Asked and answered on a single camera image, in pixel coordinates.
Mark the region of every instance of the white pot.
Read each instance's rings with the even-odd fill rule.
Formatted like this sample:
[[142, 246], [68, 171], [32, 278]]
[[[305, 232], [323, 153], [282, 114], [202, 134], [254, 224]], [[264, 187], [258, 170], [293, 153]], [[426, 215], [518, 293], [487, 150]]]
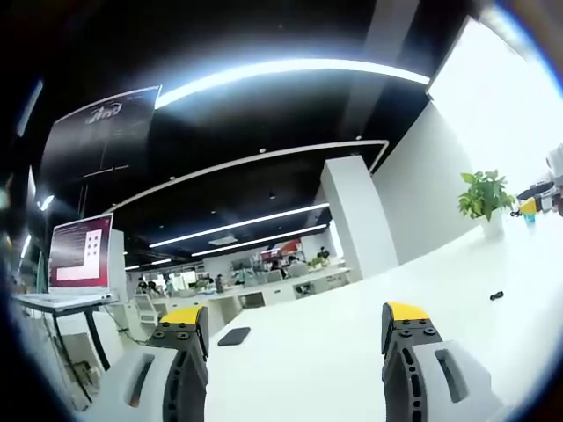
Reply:
[[479, 218], [479, 223], [483, 228], [486, 239], [494, 239], [504, 234], [504, 226], [502, 225], [502, 209], [497, 208], [491, 214], [491, 221], [488, 221], [483, 215]]

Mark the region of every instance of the laptop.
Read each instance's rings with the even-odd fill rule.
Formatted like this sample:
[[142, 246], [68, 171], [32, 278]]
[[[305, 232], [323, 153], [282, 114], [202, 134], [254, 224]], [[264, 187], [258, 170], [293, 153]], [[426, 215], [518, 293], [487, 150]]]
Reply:
[[109, 283], [113, 215], [68, 222], [53, 229], [48, 261], [48, 291], [14, 295], [30, 308], [62, 311], [115, 302]]

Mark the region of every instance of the black sign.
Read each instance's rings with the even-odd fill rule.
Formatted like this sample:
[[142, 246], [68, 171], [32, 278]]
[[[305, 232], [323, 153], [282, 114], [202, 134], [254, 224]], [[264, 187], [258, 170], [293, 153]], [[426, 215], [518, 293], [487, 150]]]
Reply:
[[146, 170], [147, 140], [159, 86], [124, 92], [55, 122], [41, 162], [50, 188], [109, 171]]

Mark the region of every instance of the yellow object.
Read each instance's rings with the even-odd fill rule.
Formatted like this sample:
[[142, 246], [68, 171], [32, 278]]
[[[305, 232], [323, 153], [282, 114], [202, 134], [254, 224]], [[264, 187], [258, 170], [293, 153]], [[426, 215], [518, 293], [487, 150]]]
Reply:
[[535, 198], [528, 198], [525, 202], [520, 205], [520, 212], [522, 214], [536, 214], [537, 207], [536, 207], [536, 199]]
[[203, 308], [203, 305], [188, 309], [174, 310], [170, 314], [163, 316], [160, 322], [171, 324], [196, 324], [197, 316], [199, 315], [201, 308]]
[[403, 321], [406, 319], [430, 319], [430, 316], [422, 309], [413, 305], [405, 305], [398, 302], [387, 302], [393, 314], [393, 320]]

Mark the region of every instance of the computer monitor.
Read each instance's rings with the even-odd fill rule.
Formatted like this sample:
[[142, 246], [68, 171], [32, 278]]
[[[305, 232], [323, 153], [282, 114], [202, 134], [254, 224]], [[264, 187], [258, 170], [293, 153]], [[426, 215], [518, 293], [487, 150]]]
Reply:
[[53, 229], [50, 287], [109, 288], [108, 259], [113, 215], [68, 222]]

